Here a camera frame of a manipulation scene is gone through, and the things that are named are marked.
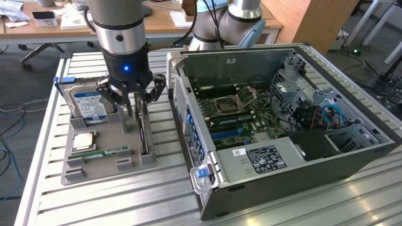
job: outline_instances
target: robotic arm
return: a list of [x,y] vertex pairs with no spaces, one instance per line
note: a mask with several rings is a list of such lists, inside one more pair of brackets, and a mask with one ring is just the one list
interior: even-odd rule
[[[264,29],[259,3],[260,0],[235,0],[228,5],[227,0],[199,0],[189,50],[219,48],[217,37],[241,48],[251,47]],[[127,107],[131,116],[128,93],[137,93],[147,104],[157,101],[165,87],[164,75],[155,75],[149,70],[141,0],[87,0],[87,4],[84,13],[91,9],[108,69],[108,77],[99,81],[96,89],[111,103]],[[147,92],[151,82],[155,87]]]

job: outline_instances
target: slotted metal table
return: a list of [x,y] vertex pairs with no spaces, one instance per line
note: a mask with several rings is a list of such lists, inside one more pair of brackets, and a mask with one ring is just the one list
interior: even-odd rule
[[[402,136],[400,121],[312,48],[300,47]],[[165,73],[165,55],[177,50],[183,49],[149,53],[153,73]],[[105,73],[101,53],[76,53],[60,60],[56,76],[95,77]],[[318,88],[328,87],[311,68],[307,77]],[[400,148],[342,181],[200,221],[165,91],[148,111],[157,166],[62,186],[69,109],[52,89],[14,225],[402,225]]]

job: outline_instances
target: gray carpet floor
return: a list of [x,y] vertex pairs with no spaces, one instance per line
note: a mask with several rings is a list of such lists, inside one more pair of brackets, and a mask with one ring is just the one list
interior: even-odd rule
[[[359,13],[355,17],[351,17],[344,25],[344,30],[351,32],[355,24],[360,19],[362,14]],[[359,40],[366,33],[363,29],[355,38],[350,49],[355,48],[359,44]],[[362,51],[362,55],[358,57],[362,61],[370,62],[370,64],[380,72],[384,71],[388,66],[383,64],[383,60],[391,53],[392,49],[399,44],[400,32],[392,30],[388,27],[380,29],[380,33],[374,38],[370,48],[371,53]],[[151,44],[164,43],[167,40],[151,40]],[[29,50],[37,47],[37,45],[26,45]],[[95,44],[95,48],[87,46],[85,42],[60,44],[60,47],[67,52],[93,52],[99,51],[99,44]],[[17,49],[16,45],[9,45],[8,50],[0,55],[0,105],[9,103],[25,103],[34,99],[44,99],[48,97],[52,88],[52,79],[56,73],[57,63],[60,54],[53,48],[48,48],[42,53],[40,53],[30,61],[29,64],[33,66],[32,71],[25,71],[21,69],[21,64],[18,60],[24,57],[28,51]],[[338,51],[331,51],[327,53],[327,58],[339,67],[344,69],[359,62],[346,56],[343,56]],[[395,75],[400,75],[402,65],[396,69]],[[347,74],[358,82],[364,82],[375,77],[372,72],[364,70],[364,66],[354,67],[347,70]],[[45,102],[34,104],[26,110],[34,110],[42,108]],[[21,112],[6,113],[9,116],[20,116]],[[18,196],[22,194],[24,182],[28,176],[30,160],[33,155],[33,150],[36,146],[37,136],[40,132],[40,127],[42,123],[44,111],[26,113],[24,116],[24,128],[22,130],[5,140],[6,146],[13,153],[14,160],[17,163],[20,175],[21,175],[21,186],[17,192],[13,194],[12,199],[0,203],[0,225],[9,226],[13,225],[14,216],[17,213],[17,208],[20,204]],[[14,119],[6,119],[0,117],[0,132],[2,132],[8,126],[14,122]],[[0,171],[4,169],[6,161],[0,162]],[[8,193],[14,189],[16,186],[16,175],[9,167],[8,171],[0,177],[0,197],[8,195]]]

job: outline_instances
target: power supply label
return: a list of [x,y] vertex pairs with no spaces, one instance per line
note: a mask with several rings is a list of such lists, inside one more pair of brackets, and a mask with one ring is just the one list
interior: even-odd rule
[[257,174],[267,173],[286,167],[274,145],[245,151],[253,170]]
[[100,93],[77,93],[73,95],[76,105],[80,109],[83,118],[87,120],[99,120],[105,118],[105,107],[99,102]]

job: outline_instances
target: wooden cabinet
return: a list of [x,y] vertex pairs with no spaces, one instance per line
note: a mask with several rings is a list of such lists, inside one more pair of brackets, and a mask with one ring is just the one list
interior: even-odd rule
[[275,43],[307,42],[326,54],[359,0],[261,0],[283,24]]

